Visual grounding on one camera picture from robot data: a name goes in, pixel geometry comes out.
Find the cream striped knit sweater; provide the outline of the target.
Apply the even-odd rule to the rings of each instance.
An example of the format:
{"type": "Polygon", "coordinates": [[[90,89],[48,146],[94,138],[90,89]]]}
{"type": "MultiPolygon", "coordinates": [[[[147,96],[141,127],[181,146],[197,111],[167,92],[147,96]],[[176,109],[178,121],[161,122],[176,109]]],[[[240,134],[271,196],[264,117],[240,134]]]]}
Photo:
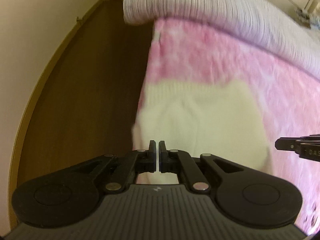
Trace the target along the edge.
{"type": "Polygon", "coordinates": [[[211,153],[240,165],[272,173],[269,143],[259,108],[242,81],[226,85],[163,80],[142,92],[132,128],[134,149],[150,141],[192,157],[211,153]]]}

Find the pink rose bed blanket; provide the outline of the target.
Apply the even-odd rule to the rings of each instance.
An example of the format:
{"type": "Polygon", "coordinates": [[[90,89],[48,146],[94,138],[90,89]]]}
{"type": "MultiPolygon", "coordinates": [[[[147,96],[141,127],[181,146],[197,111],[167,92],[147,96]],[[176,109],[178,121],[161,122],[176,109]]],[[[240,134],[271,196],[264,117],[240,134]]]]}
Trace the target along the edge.
{"type": "Polygon", "coordinates": [[[274,146],[280,137],[319,133],[318,79],[219,29],[163,18],[153,25],[143,89],[163,80],[208,85],[242,81],[248,85],[269,143],[269,174],[290,181],[301,191],[303,207],[297,225],[309,235],[319,230],[319,163],[274,146]]]}

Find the lavender striped quilt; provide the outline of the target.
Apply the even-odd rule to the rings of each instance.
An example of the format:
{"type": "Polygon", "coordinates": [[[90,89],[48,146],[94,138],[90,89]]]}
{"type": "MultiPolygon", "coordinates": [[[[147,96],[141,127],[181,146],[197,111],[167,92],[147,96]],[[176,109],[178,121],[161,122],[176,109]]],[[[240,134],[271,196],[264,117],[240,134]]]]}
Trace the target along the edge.
{"type": "Polygon", "coordinates": [[[319,34],[267,0],[123,0],[124,20],[176,17],[217,27],[319,77],[319,34]]]}

